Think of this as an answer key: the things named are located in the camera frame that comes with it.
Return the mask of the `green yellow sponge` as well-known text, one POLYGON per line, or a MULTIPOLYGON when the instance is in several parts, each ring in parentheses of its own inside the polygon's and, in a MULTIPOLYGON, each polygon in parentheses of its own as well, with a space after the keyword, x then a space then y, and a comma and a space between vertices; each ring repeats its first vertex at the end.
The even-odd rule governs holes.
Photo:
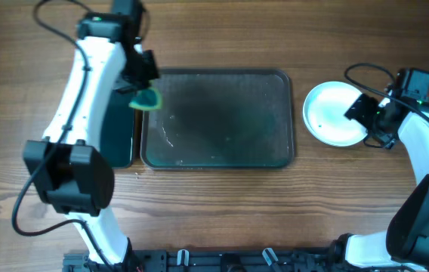
POLYGON ((162 107, 162 95, 157 88, 139 90, 130 100, 130 108, 141 111, 153 111, 162 107))

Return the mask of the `white plate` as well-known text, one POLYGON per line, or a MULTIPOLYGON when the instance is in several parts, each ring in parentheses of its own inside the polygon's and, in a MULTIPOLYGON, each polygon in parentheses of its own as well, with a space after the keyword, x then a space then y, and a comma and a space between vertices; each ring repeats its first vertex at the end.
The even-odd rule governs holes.
POLYGON ((319 141, 335 147, 349 147, 367 136, 364 126, 344 114, 362 94, 344 82, 324 82, 306 96, 302 116, 307 130, 319 141))

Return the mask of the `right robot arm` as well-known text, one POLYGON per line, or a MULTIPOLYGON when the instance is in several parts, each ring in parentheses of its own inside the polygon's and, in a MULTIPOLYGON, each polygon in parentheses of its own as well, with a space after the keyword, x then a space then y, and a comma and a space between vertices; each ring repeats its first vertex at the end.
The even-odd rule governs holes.
POLYGON ((378 148, 400 141, 409 155, 416 188, 385 232, 346 233, 335 240, 327 265, 346 271, 429 271, 429 72, 403 68, 390 77, 382 102, 360 95, 345 116, 361 124, 378 148))

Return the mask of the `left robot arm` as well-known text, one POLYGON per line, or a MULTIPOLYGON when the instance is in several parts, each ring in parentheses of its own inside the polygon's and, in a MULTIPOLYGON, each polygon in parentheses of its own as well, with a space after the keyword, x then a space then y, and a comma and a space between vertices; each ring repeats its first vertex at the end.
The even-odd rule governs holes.
POLYGON ((110 208, 115 175, 100 140, 112 93, 130 95, 135 110, 162 106, 152 85, 159 78, 154 55, 142 48, 146 34, 147 10, 139 1, 115 1, 107 13, 87 9, 69 39, 74 61, 54 118, 23 151, 27 187, 76 226, 88 247, 82 266, 90 271, 143 268, 110 208))

